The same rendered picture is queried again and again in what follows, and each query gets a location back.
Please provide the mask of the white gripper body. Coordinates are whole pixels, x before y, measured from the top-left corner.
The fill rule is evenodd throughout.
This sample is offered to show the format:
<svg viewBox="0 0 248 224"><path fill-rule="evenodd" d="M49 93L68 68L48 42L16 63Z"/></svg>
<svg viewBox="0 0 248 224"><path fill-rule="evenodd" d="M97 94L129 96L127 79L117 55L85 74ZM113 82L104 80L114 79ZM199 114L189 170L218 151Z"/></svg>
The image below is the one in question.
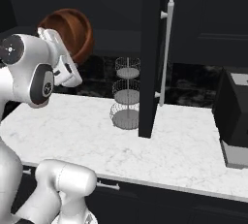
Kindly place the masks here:
<svg viewBox="0 0 248 224"><path fill-rule="evenodd" d="M47 43L52 62L57 62L61 55L70 56L62 38L56 30L39 27L38 35Z"/></svg>

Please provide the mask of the brown wooden bowl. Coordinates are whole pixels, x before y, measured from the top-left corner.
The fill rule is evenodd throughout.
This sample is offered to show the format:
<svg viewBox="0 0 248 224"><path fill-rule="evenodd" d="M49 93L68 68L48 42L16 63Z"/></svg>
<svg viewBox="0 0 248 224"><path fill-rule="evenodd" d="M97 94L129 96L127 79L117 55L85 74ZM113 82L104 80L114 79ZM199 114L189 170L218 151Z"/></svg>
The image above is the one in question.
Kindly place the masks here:
<svg viewBox="0 0 248 224"><path fill-rule="evenodd" d="M46 16L39 27L56 30L73 61L82 65L93 52L93 29L85 14L76 9L61 9Z"/></svg>

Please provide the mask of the open dark cabinet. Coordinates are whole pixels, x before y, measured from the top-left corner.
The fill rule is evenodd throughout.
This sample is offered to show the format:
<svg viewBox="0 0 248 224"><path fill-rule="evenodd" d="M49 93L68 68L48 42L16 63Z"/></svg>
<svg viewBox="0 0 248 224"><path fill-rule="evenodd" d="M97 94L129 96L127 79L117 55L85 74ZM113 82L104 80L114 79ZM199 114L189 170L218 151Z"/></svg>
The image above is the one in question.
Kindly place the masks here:
<svg viewBox="0 0 248 224"><path fill-rule="evenodd" d="M93 28L94 53L106 56L139 56L142 0L0 0L9 2L15 21L3 32L35 35L38 23L60 9L84 13Z"/></svg>

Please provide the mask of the open dark cabinet door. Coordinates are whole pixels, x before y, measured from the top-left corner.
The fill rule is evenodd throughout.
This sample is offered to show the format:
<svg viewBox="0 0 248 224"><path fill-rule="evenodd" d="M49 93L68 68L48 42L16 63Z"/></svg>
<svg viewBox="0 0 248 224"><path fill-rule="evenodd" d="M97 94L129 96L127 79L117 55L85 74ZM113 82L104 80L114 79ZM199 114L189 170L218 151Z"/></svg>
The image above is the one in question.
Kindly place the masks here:
<svg viewBox="0 0 248 224"><path fill-rule="evenodd" d="M142 0L140 85L139 85L139 136L150 139L156 111L155 87L157 58L159 56L159 30L161 2Z"/></svg>

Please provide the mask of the closed dark cabinet door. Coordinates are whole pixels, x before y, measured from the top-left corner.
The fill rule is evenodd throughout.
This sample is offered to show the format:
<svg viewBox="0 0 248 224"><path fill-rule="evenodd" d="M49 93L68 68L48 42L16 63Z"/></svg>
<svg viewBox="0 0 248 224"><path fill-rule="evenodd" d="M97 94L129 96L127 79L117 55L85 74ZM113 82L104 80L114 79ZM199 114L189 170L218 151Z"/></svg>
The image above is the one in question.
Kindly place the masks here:
<svg viewBox="0 0 248 224"><path fill-rule="evenodd" d="M170 60L248 67L248 0L174 0Z"/></svg>

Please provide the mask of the black countertop appliance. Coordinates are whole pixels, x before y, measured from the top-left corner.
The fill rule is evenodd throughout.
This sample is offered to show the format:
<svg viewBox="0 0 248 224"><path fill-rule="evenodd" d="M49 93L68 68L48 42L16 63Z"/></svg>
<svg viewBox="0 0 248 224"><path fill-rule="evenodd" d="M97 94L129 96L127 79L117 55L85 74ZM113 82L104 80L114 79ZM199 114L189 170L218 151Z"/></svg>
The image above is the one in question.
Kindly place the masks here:
<svg viewBox="0 0 248 224"><path fill-rule="evenodd" d="M212 113L226 166L248 169L248 68L222 69Z"/></svg>

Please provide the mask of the dark drawer front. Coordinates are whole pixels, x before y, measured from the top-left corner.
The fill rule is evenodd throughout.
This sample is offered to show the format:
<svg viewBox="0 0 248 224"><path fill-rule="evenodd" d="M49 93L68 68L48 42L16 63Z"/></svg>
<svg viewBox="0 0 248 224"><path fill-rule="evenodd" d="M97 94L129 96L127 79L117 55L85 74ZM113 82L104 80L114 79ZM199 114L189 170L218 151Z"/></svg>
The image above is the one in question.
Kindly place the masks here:
<svg viewBox="0 0 248 224"><path fill-rule="evenodd" d="M96 187L86 198L99 224L248 224L248 203L130 182Z"/></svg>

